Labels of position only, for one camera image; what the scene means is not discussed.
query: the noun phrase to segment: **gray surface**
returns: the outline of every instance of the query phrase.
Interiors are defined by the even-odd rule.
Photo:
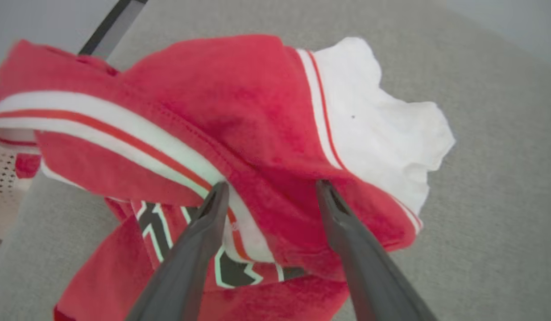
[[[438,102],[457,145],[430,175],[426,229],[396,261],[441,320],[551,320],[548,67],[427,0],[150,0],[110,62],[122,69],[176,41],[239,33],[278,34],[309,49],[362,36],[384,89]],[[69,187],[58,197],[47,186],[32,187],[0,250],[0,320],[50,309],[114,226],[102,203],[79,204],[98,199]],[[335,320],[353,320],[352,309]]]
[[[551,64],[551,0],[436,0]]]
[[[0,321],[52,320],[71,278],[117,225],[100,197],[39,173],[0,245]]]

